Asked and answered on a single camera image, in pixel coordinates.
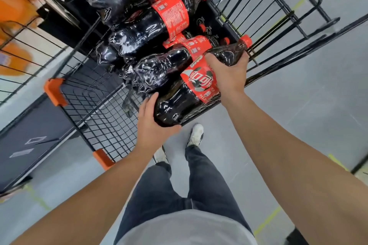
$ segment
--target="foot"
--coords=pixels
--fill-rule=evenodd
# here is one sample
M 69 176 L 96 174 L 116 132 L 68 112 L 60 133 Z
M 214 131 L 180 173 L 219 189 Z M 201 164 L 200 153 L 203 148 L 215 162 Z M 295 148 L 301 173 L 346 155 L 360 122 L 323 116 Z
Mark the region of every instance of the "foot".
M 190 145 L 199 146 L 200 142 L 203 139 L 203 135 L 204 135 L 204 128 L 202 124 L 200 123 L 195 124 L 192 130 L 190 131 L 190 137 L 186 146 L 187 147 Z
M 157 164 L 158 162 L 165 162 L 168 163 L 168 158 L 166 157 L 165 150 L 163 146 L 161 146 L 155 153 L 154 153 L 154 161 Z

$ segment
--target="leg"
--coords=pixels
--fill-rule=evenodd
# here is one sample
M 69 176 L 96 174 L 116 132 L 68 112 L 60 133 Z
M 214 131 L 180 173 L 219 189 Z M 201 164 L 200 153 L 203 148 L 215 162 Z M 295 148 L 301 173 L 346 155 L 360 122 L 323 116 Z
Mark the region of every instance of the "leg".
M 183 210 L 184 199 L 174 191 L 170 177 L 171 167 L 166 162 L 158 162 L 142 174 L 126 205 L 114 244 L 145 221 Z
M 191 137 L 195 134 L 195 128 L 193 127 Z M 185 152 L 190 170 L 188 198 L 199 202 L 199 210 L 236 220 L 251 231 L 220 172 L 201 152 L 195 140 L 188 144 Z

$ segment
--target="person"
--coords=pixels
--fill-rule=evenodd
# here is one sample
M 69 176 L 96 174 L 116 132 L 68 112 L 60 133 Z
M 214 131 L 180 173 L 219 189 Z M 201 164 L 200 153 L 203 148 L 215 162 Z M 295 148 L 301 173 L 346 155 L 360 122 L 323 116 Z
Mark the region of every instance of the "person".
M 211 54 L 206 60 L 242 143 L 306 240 L 366 244 L 367 186 L 287 132 L 247 97 L 246 54 L 232 67 Z M 173 190 L 170 165 L 160 148 L 181 126 L 162 128 L 154 122 L 157 96 L 140 106 L 132 152 L 30 227 L 14 245 L 99 244 L 157 150 L 157 164 L 142 174 L 132 192 L 114 244 L 256 244 L 223 177 L 199 149 L 204 135 L 199 124 L 193 127 L 185 150 L 190 169 L 188 197 Z

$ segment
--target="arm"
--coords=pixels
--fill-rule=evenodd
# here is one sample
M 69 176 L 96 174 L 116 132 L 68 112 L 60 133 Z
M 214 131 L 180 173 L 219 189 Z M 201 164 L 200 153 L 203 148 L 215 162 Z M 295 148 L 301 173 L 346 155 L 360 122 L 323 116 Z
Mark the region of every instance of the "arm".
M 155 151 L 169 136 L 180 131 L 180 125 L 162 128 L 154 122 L 157 97 L 156 93 L 140 107 L 133 151 L 44 216 L 13 245 L 100 244 Z
M 310 244 L 366 244 L 368 187 L 290 134 L 246 96 L 246 55 L 232 67 L 210 55 L 206 59 L 247 152 L 304 238 Z

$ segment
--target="hand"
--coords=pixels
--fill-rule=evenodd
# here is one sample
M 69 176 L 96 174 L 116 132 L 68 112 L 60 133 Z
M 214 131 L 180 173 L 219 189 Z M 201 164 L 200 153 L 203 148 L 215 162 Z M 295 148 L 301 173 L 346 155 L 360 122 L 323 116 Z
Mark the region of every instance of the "hand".
M 243 52 L 237 64 L 230 67 L 221 63 L 211 53 L 207 53 L 205 58 L 208 65 L 216 75 L 217 86 L 221 92 L 221 102 L 224 106 L 229 97 L 244 93 L 244 85 L 246 84 L 246 66 L 249 61 L 249 56 L 246 52 Z
M 181 125 L 163 128 L 154 121 L 154 104 L 158 96 L 156 92 L 151 98 L 146 98 L 140 105 L 138 114 L 136 148 L 152 153 L 152 155 L 170 136 L 178 133 L 182 128 Z

